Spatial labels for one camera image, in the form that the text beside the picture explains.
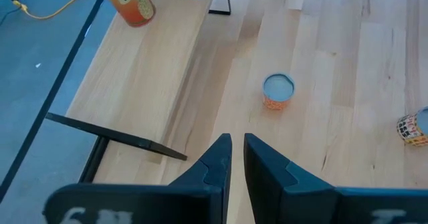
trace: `wood plank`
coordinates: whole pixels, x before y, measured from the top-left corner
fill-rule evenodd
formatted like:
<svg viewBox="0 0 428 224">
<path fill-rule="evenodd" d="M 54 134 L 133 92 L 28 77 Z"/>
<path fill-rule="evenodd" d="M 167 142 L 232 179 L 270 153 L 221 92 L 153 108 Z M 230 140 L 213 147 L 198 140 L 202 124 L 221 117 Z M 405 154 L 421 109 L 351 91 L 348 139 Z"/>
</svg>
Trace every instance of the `wood plank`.
<svg viewBox="0 0 428 224">
<path fill-rule="evenodd" d="M 163 143 L 211 0 L 153 0 L 154 19 L 114 18 L 67 115 Z M 111 142 L 96 182 L 158 183 L 162 156 Z"/>
</svg>

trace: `container lid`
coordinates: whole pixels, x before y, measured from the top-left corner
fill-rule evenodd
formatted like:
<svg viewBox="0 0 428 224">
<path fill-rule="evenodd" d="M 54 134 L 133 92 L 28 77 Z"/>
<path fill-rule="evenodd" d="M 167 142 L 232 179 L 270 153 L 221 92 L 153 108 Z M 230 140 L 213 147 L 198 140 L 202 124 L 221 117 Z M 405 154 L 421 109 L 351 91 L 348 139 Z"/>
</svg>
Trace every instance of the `container lid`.
<svg viewBox="0 0 428 224">
<path fill-rule="evenodd" d="M 428 134 L 428 107 L 417 113 L 417 126 L 422 130 L 423 134 Z"/>
<path fill-rule="evenodd" d="M 263 93 L 273 101 L 283 102 L 289 100 L 294 94 L 293 79 L 287 74 L 272 74 L 263 83 Z"/>
</svg>

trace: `blue floor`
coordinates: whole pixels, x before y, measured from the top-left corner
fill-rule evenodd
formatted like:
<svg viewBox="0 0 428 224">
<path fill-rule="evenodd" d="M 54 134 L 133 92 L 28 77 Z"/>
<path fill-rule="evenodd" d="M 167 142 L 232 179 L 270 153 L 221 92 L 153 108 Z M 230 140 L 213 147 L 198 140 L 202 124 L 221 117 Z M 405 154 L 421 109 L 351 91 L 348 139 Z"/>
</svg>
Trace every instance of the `blue floor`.
<svg viewBox="0 0 428 224">
<path fill-rule="evenodd" d="M 35 15 L 48 15 L 68 0 L 21 0 Z M 0 25 L 0 181 L 3 180 L 95 0 L 77 0 L 52 19 L 22 12 Z M 14 9 L 0 0 L 0 18 Z M 64 115 L 115 14 L 101 6 L 50 112 Z M 0 223 L 45 223 L 48 195 L 75 183 L 95 136 L 45 120 L 8 193 L 0 204 Z"/>
</svg>

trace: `patterned container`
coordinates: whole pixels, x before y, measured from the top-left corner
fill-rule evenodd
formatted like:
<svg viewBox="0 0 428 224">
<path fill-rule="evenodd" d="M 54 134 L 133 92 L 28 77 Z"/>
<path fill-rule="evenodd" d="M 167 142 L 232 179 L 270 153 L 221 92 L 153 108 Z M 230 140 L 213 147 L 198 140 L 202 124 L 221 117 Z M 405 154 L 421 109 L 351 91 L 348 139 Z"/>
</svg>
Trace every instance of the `patterned container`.
<svg viewBox="0 0 428 224">
<path fill-rule="evenodd" d="M 428 145 L 428 107 L 402 117 L 397 123 L 397 132 L 407 144 Z"/>
<path fill-rule="evenodd" d="M 263 103 L 271 110 L 282 110 L 294 94 L 294 81 L 287 74 L 272 74 L 263 82 Z"/>
<path fill-rule="evenodd" d="M 110 0 L 113 6 L 129 26 L 137 27 L 147 24 L 156 9 L 151 0 Z"/>
</svg>

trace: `yellow cable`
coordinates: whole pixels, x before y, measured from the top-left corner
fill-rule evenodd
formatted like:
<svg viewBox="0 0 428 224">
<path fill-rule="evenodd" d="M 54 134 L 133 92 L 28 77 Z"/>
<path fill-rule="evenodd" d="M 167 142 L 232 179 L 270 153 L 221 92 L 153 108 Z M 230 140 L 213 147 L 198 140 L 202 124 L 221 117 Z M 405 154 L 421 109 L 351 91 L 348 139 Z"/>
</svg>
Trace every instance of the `yellow cable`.
<svg viewBox="0 0 428 224">
<path fill-rule="evenodd" d="M 55 13 L 52 13 L 51 15 L 45 16 L 45 17 L 38 17 L 38 16 L 34 16 L 31 13 L 28 12 L 28 7 L 25 4 L 20 3 L 17 0 L 13 0 L 13 4 L 15 4 L 16 6 L 20 7 L 22 9 L 22 11 L 24 11 L 24 13 L 26 13 L 28 16 L 35 18 L 35 19 L 48 19 L 51 18 L 55 15 L 57 15 L 58 13 L 61 13 L 62 10 L 64 10 L 66 7 L 68 7 L 68 5 L 72 4 L 75 0 L 70 0 L 67 4 L 65 4 L 62 8 L 58 9 Z"/>
</svg>

